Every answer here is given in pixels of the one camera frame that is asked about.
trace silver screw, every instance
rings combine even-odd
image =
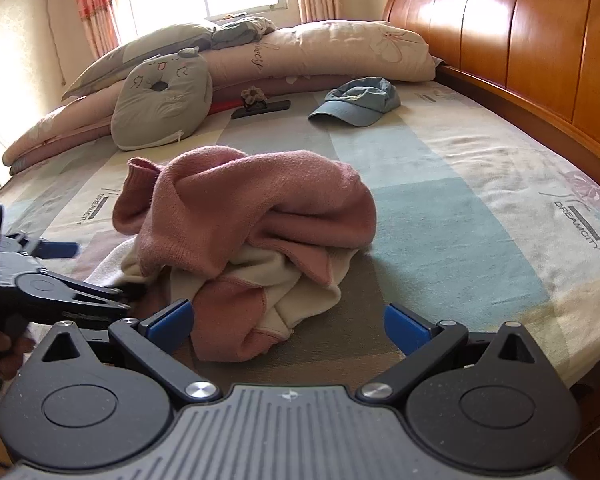
[[[360,388],[360,393],[367,399],[386,399],[394,392],[394,389],[384,383],[367,383]]]
[[[184,392],[194,399],[208,399],[218,392],[218,387],[208,381],[196,381],[187,386]]]

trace pillow hole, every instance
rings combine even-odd
[[[163,90],[166,90],[168,86],[169,85],[167,85],[167,83],[165,83],[164,81],[157,81],[151,85],[151,90],[155,90],[156,92],[162,92]]]

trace gray pillow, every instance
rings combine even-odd
[[[111,118],[113,141],[130,151],[185,139],[209,113],[212,97],[196,48],[149,59],[126,78]]]
[[[206,20],[199,23],[180,23],[159,28],[120,45],[82,72],[64,92],[62,99],[93,94],[122,81],[136,66],[149,58],[173,54],[190,47],[206,50],[211,47],[211,35],[215,28],[215,23]]]

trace blue cap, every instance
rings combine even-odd
[[[398,106],[400,96],[394,85],[382,77],[363,77],[331,90],[309,118],[330,115],[353,126],[371,126]]]

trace sweater sleeve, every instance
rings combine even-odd
[[[140,232],[151,206],[154,186],[162,168],[145,158],[132,158],[122,193],[113,208],[113,227],[124,235]]]

